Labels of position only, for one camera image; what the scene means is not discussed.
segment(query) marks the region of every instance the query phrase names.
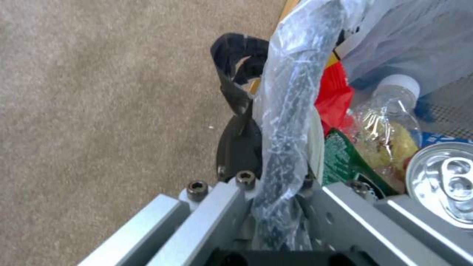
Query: black plastic part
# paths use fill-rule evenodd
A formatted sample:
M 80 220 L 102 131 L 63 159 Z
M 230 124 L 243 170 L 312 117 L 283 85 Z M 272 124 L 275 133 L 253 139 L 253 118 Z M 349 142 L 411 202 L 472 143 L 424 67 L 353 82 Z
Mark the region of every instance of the black plastic part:
M 261 76 L 268 45 L 262 39 L 228 33 L 218 38 L 210 49 L 221 83 L 220 91 L 235 113 L 222 133 L 217 149 L 215 169 L 219 181 L 228 182 L 243 170 L 252 171 L 256 178 L 261 177 L 261 131 L 252 119 L 253 101 L 241 85 Z M 244 61 L 237 70 L 241 60 Z
M 374 266 L 365 252 L 215 250 L 207 266 Z

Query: red object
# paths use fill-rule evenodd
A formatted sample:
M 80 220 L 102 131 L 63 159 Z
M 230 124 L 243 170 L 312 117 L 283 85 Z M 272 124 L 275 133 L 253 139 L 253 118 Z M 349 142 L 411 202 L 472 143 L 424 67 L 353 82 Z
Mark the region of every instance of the red object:
M 325 135 L 331 128 L 342 126 L 352 97 L 353 89 L 347 84 L 342 63 L 338 61 L 326 68 L 322 74 L 319 95 L 314 104 L 322 120 Z

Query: beige carpet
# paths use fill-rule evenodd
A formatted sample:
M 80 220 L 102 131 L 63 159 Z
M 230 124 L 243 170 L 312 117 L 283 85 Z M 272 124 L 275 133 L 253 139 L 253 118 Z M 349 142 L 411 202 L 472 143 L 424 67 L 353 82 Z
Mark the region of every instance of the beige carpet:
M 0 264 L 79 262 L 159 193 L 215 183 L 209 48 L 284 0 L 0 3 Z

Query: green package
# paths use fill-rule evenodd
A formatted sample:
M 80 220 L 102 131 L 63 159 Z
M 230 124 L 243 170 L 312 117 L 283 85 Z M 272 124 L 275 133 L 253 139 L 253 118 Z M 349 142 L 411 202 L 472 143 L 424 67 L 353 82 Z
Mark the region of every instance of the green package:
M 322 185 L 345 183 L 348 180 L 357 180 L 368 185 L 378 199 L 398 194 L 368 166 L 342 132 L 331 129 L 325 138 Z

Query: bottle cap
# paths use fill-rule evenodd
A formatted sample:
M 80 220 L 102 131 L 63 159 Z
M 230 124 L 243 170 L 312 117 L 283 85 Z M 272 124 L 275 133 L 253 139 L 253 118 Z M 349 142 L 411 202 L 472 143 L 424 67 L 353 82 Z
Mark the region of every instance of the bottle cap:
M 419 99 L 419 94 L 420 94 L 419 83 L 415 79 L 407 75 L 396 74 L 396 75 L 387 76 L 379 83 L 376 90 L 379 90 L 381 87 L 386 87 L 386 86 L 402 87 L 413 94 L 414 102 L 416 102 L 417 99 Z

